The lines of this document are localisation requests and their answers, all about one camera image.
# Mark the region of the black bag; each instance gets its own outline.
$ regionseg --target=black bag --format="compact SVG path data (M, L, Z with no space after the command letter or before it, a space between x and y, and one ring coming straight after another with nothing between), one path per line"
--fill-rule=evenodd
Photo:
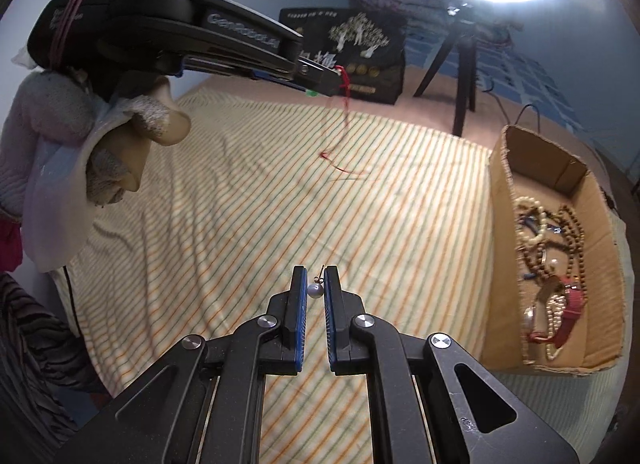
M402 16L358 9L286 8L280 23L303 35L303 56L343 66L351 96L394 104L404 79Z

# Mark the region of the black cable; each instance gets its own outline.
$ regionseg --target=black cable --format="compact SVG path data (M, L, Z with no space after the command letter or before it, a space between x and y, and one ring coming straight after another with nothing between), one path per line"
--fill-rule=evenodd
M536 110L536 113L538 114L538 135L540 135L540 110L535 104L530 104L530 103L525 104L522 107L522 110L520 110L520 113L518 114L518 116L516 117L516 122L513 123L513 126L518 125L518 121L520 120L520 117L522 117L522 114L524 113L525 110L527 110L527 108L533 108L534 110Z
M76 328L78 329L78 335L82 337L82 331L80 330L80 323L78 322L78 314L76 313L76 302L74 301L74 293L71 289L71 278L69 278L69 271L66 269L66 265L62 267L65 271L66 286L69 290L69 301L71 302L71 312L74 315L74 321L76 322Z
M493 93L494 88L495 88L494 78L492 78L492 76L487 74L482 68L476 68L476 71L477 72L482 72L491 81L491 87L486 89L486 90L482 90L482 93L483 94L489 94L496 100L496 102L498 103L498 106L500 107L500 111L502 112L502 116L504 117L505 121L507 121L507 124L510 126L511 125L511 119L509 119L509 115L507 114L507 111L504 109L504 106L502 105L502 101L500 100L500 97L498 97L497 95L495 95Z

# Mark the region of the stuffed toy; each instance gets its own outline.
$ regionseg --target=stuffed toy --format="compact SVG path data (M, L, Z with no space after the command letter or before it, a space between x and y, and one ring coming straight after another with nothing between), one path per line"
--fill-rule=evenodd
M41 272L65 265L99 206L140 187L151 141L174 145L190 128L165 77L107 103L82 72L31 73L0 137L0 270L15 270L23 244Z

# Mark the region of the zebra striped fabric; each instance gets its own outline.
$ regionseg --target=zebra striped fabric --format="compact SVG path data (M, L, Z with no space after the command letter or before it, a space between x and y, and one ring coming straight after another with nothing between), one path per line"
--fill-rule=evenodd
M48 384L104 392L82 339L0 273L0 456L49 463L77 430Z

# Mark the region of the pearl necklace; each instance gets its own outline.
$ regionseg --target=pearl necklace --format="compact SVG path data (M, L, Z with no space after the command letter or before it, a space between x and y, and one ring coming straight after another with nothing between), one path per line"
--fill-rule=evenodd
M546 325L547 335L552 337L556 331L560 328L562 323L562 313L566 307L566 297L564 293L555 291L549 299L546 301ZM545 344L546 358L549 361L553 361L564 347L555 348L551 343Z
M532 211L538 213L538 233L535 237L529 238L524 230L520 227L517 229L518 237L520 241L524 243L528 247L533 247L534 245L539 244L545 238L545 230L546 230L546 211L543 208L542 204L539 200L536 200L532 197L518 197L516 198L515 204L517 207L525 209L526 215L529 215Z

